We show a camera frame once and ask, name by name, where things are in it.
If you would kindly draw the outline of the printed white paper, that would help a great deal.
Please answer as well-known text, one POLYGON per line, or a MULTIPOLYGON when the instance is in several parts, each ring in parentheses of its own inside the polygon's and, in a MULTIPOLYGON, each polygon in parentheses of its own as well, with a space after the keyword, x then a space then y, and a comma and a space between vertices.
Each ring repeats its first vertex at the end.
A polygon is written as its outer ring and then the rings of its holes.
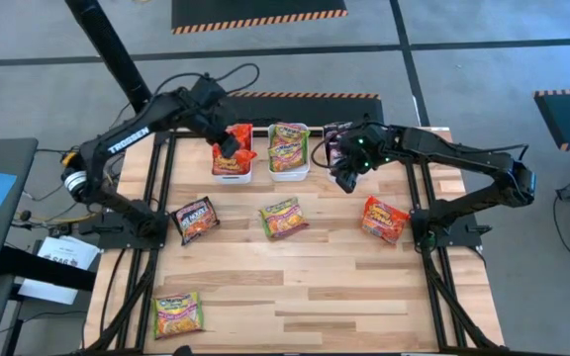
POLYGON ((53 262, 87 270, 100 249, 72 236, 46 237, 37 255, 53 262))

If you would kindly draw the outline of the blank white paper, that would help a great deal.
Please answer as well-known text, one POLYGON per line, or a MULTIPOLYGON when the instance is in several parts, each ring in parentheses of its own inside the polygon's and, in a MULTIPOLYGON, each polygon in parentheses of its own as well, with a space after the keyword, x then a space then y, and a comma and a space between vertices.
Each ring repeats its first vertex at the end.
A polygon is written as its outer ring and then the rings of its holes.
POLYGON ((72 305, 77 293, 75 289, 30 279, 25 279, 19 289, 19 294, 24 297, 63 305, 72 305))

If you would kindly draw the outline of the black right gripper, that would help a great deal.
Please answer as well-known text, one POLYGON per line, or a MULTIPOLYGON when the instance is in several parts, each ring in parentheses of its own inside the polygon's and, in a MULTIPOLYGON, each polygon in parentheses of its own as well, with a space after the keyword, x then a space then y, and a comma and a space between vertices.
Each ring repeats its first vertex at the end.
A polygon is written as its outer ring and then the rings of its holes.
POLYGON ((338 142, 341 160, 335 173, 336 184, 345 192, 352 193, 357 185, 358 173, 376 170, 389 162, 385 153, 387 129, 383 126, 364 126, 345 133, 338 142))

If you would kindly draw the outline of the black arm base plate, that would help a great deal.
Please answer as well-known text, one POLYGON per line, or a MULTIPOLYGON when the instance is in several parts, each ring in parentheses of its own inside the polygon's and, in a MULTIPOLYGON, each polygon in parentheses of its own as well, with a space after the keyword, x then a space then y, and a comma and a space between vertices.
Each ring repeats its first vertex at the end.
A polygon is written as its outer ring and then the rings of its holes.
POLYGON ((109 249, 158 249, 164 246, 166 229, 157 226, 152 234, 142 234, 121 215, 107 214, 80 222, 78 232, 81 235, 96 233, 99 235, 98 247, 109 249))
POLYGON ((416 246, 432 251, 438 247, 469 246, 482 244, 481 236, 492 230, 489 225, 477 224, 474 215, 458 218, 451 225, 434 222, 428 210, 410 211, 410 223, 416 246))

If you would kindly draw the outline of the black desk beam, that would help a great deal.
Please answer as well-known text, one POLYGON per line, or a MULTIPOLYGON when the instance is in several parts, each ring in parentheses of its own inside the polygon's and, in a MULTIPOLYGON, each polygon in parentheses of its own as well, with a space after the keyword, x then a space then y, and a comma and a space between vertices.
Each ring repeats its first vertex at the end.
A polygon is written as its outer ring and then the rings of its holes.
POLYGON ((93 291, 96 279, 94 272, 9 246, 4 246, 0 251, 0 275, 12 275, 87 292, 93 291))

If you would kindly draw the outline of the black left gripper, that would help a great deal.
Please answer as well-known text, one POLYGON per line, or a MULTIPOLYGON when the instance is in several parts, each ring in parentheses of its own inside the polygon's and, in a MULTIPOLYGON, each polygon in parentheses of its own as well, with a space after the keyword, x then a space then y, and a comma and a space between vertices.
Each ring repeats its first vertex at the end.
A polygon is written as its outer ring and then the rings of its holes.
POLYGON ((199 108, 193 119, 193 132, 207 141, 219 141, 222 157, 232 157, 240 148, 240 143, 228 126, 236 119, 232 112, 221 102, 199 108))

